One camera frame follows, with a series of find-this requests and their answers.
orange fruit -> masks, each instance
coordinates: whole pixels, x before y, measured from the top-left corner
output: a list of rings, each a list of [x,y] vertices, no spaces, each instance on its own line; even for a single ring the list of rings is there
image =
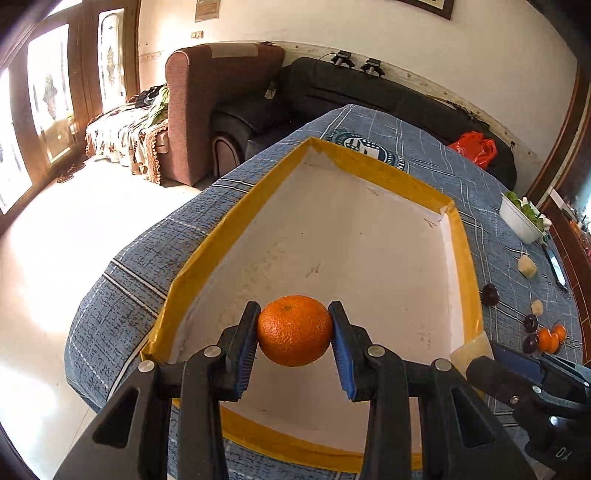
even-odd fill
[[[541,328],[538,332],[538,346],[540,352],[549,352],[552,346],[552,332],[547,328]]]
[[[318,300],[291,295],[265,307],[256,334],[269,360],[284,367],[302,367],[326,352],[332,339],[332,319]]]
[[[548,353],[556,353],[560,348],[560,341],[558,340],[558,335],[554,332],[550,333],[550,349]]]
[[[554,325],[554,328],[552,328],[552,331],[558,335],[558,341],[563,343],[566,338],[566,328],[564,328],[564,325],[557,323]]]

white floor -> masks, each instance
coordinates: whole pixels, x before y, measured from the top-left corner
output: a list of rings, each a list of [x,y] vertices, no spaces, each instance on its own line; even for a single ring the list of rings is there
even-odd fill
[[[0,422],[40,480],[53,478],[94,416],[64,376],[80,301],[121,248],[199,192],[89,160],[0,238]]]

red plastic bag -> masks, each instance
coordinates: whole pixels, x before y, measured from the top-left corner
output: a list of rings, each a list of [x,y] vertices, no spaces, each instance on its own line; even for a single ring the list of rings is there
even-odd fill
[[[496,145],[494,140],[485,139],[480,132],[468,132],[463,134],[449,148],[463,155],[472,163],[475,163],[483,170],[496,157]]]

white plastic container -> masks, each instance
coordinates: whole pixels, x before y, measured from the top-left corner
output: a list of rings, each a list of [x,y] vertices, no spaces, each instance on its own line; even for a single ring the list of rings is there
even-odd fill
[[[501,218],[511,227],[511,230],[526,245],[532,244],[541,238],[543,233],[505,195],[503,195],[500,214]]]

dark purple fruit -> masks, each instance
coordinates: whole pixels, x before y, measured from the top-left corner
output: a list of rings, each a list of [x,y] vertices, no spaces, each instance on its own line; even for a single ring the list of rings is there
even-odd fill
[[[494,307],[499,304],[499,292],[492,283],[482,287],[480,301],[487,307]]]
[[[527,317],[525,317],[523,326],[525,327],[525,331],[527,333],[534,333],[538,329],[538,317],[533,313],[529,314]]]
[[[523,351],[524,353],[534,353],[538,349],[538,335],[536,333],[532,333],[525,337],[523,341]]]

